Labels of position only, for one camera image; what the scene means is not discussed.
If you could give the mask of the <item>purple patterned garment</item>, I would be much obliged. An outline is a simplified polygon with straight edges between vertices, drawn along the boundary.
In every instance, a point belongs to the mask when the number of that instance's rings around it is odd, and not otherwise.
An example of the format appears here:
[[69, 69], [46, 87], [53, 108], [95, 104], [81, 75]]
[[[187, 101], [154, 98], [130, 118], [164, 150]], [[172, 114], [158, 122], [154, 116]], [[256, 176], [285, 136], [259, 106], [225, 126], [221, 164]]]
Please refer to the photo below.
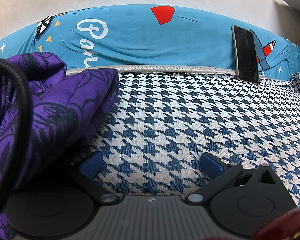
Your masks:
[[116, 101], [117, 70], [66, 70], [48, 52], [0, 59], [0, 239], [14, 236], [4, 213], [13, 190], [40, 164], [72, 163]]

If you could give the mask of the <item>blue white houndstooth mat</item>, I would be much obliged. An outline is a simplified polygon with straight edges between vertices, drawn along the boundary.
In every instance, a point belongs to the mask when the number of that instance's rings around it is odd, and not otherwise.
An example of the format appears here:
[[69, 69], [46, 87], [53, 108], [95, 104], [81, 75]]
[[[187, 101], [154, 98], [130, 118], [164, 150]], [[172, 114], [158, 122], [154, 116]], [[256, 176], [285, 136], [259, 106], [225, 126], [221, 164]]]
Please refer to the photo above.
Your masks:
[[94, 180], [119, 196], [185, 196], [208, 182], [208, 152], [244, 168], [269, 164], [300, 206], [300, 75], [120, 74], [117, 101], [89, 143]]

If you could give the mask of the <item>black smartphone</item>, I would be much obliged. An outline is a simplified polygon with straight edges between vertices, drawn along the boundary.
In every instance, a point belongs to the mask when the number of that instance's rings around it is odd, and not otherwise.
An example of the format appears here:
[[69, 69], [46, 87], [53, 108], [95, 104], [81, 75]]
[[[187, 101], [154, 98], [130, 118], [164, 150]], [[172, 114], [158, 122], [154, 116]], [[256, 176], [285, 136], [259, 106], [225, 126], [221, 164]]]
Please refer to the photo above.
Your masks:
[[231, 29], [234, 42], [237, 80], [259, 83], [253, 34], [247, 29], [236, 25], [233, 25]]

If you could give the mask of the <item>blue cartoon print bedsheet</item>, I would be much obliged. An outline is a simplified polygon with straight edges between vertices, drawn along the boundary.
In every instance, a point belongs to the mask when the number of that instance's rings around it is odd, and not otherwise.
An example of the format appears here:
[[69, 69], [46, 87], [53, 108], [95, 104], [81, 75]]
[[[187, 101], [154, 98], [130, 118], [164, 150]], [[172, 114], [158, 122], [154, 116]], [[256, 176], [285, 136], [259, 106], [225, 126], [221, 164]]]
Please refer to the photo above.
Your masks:
[[47, 16], [0, 39], [0, 58], [51, 52], [68, 68], [121, 64], [235, 69], [232, 27], [253, 33], [261, 76], [300, 74], [300, 47], [234, 18], [184, 7], [114, 5]]

